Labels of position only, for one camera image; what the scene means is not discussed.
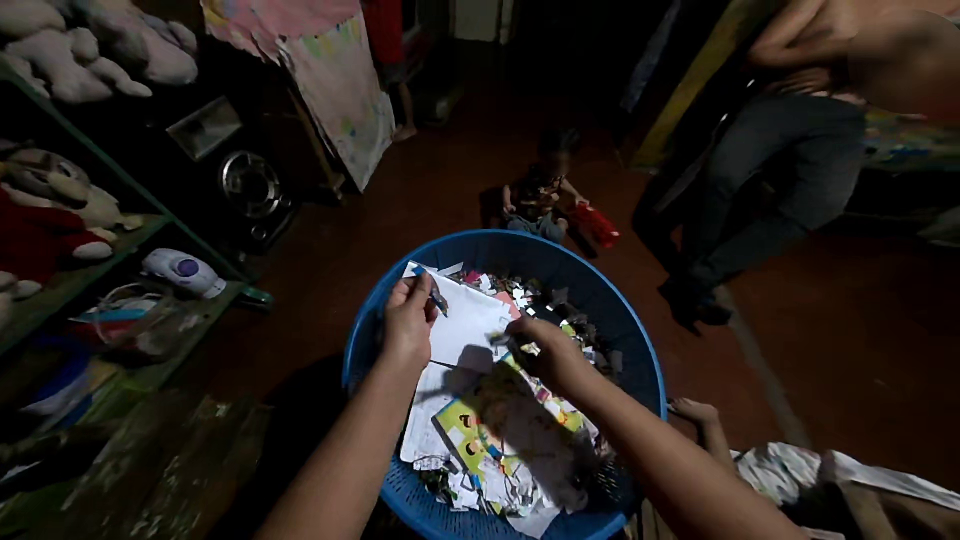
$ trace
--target sitting child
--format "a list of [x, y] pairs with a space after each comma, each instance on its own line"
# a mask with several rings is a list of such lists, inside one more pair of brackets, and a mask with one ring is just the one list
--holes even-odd
[[570, 157], [580, 141], [576, 130], [548, 130], [540, 135], [540, 162], [530, 166], [527, 176], [503, 186], [503, 210], [507, 229], [542, 236], [563, 243], [569, 224], [565, 219], [554, 221], [553, 208], [560, 200], [560, 191], [573, 195], [577, 204], [589, 201], [566, 179]]

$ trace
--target red bag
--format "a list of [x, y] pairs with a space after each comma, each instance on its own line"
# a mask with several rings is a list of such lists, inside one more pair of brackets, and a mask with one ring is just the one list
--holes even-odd
[[600, 210], [595, 209], [587, 203], [577, 205], [571, 212], [570, 219], [573, 220], [577, 227], [589, 231], [590, 235], [593, 236], [593, 241], [602, 247], [611, 248], [613, 244], [620, 239], [620, 233], [613, 225], [613, 222], [607, 219], [607, 216], [601, 213]]

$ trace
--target plush teddy bear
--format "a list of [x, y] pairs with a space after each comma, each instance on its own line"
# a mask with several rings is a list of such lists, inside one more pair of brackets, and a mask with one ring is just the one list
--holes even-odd
[[[19, 39], [7, 45], [3, 58], [40, 95], [70, 104], [103, 101], [113, 95], [108, 84], [130, 96], [153, 95], [100, 56], [88, 29], [65, 29], [62, 15], [43, 0], [0, 0], [0, 35]], [[50, 82], [49, 92], [43, 79]]]
[[197, 37], [178, 22], [165, 22], [129, 4], [94, 8], [90, 30], [131, 73], [159, 85], [183, 86], [197, 79]]
[[143, 225], [141, 216], [121, 213], [112, 195], [92, 184], [82, 168], [57, 154], [37, 148], [17, 150], [5, 168], [9, 183], [3, 184], [3, 189], [20, 206], [69, 210], [108, 241], [115, 239], [110, 229], [121, 226], [132, 231]]
[[39, 292], [64, 258], [99, 260], [113, 250], [84, 228], [80, 217], [61, 209], [19, 207], [0, 189], [0, 283], [12, 297]]

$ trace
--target pink fabric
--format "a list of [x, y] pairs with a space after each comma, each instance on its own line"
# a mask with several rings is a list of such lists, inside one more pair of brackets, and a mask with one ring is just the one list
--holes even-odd
[[394, 132], [390, 96], [373, 69], [363, 12], [326, 34], [282, 44], [290, 71], [324, 142], [343, 161], [362, 192]]
[[206, 31], [280, 63], [277, 41], [321, 36], [360, 11], [359, 0], [201, 0]]

